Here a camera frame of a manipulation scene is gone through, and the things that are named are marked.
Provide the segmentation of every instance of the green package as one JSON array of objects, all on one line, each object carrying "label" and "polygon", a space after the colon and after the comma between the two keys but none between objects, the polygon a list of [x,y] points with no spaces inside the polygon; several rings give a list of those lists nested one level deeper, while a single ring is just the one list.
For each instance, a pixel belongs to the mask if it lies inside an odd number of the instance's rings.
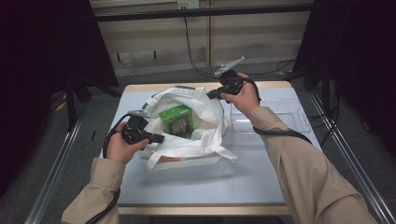
[{"label": "green package", "polygon": [[192,109],[186,105],[178,105],[160,112],[164,124],[164,132],[175,136],[190,138],[193,132]]}]

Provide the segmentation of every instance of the white plastic bag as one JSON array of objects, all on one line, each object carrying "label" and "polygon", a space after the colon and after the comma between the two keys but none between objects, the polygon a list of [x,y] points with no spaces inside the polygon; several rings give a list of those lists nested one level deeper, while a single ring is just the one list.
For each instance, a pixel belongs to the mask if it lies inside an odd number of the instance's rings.
[{"label": "white plastic bag", "polygon": [[[191,139],[163,132],[163,121],[159,113],[178,105],[190,107],[194,131]],[[228,128],[227,119],[219,100],[210,100],[203,88],[176,86],[161,91],[147,100],[142,108],[151,115],[146,131],[165,136],[162,144],[147,145],[140,152],[148,159],[146,168],[150,172],[170,168],[213,164],[225,157],[236,161],[238,157],[222,147],[221,137]],[[180,161],[160,161],[160,158],[178,158]]]}]

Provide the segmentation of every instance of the beige sleeve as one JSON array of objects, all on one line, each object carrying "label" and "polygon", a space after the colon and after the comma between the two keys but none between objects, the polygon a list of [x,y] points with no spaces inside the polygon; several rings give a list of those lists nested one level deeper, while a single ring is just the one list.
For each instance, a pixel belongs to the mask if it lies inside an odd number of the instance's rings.
[{"label": "beige sleeve", "polygon": [[[64,210],[62,223],[85,223],[107,208],[120,188],[125,165],[106,159],[93,159],[91,182]],[[97,223],[119,223],[119,210],[113,209]]]},{"label": "beige sleeve", "polygon": [[[258,129],[287,130],[268,107],[247,116]],[[297,137],[262,136],[295,223],[376,223],[361,196],[311,144]]]}]

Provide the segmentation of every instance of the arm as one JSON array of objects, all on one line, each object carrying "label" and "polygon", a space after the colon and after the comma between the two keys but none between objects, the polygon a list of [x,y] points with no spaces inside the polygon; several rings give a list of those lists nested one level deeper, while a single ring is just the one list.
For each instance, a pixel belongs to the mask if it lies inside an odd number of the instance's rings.
[{"label": "arm", "polygon": [[[148,139],[134,145],[126,144],[120,133],[110,138],[107,159],[95,158],[92,162],[91,182],[64,210],[62,223],[85,223],[107,208],[120,188],[126,164],[140,148],[146,146]],[[119,211],[115,205],[97,223],[119,223]]]},{"label": "arm", "polygon": [[[234,103],[256,128],[287,130],[270,108],[260,107],[255,95],[246,83],[238,95],[221,97]],[[262,140],[296,223],[375,223],[362,196],[322,152],[296,137],[262,136]]]}]

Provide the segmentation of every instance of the hand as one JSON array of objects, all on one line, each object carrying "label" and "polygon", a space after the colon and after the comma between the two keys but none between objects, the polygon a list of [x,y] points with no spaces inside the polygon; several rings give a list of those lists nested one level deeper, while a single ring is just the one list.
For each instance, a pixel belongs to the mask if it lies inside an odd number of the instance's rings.
[{"label": "hand", "polygon": [[144,148],[148,143],[149,140],[145,139],[136,144],[128,145],[122,138],[120,131],[122,130],[123,126],[126,125],[126,122],[122,122],[117,128],[116,133],[110,137],[110,142],[107,146],[107,154],[106,157],[109,160],[119,161],[123,164],[127,164],[136,151],[141,148]]},{"label": "hand", "polygon": [[[238,73],[238,76],[248,77],[248,75],[243,73]],[[231,95],[222,92],[220,96],[224,100],[233,103],[235,107],[246,116],[251,114],[253,110],[260,106],[259,100],[257,99],[256,90],[252,84],[246,81],[244,82],[242,90],[237,95]]]}]

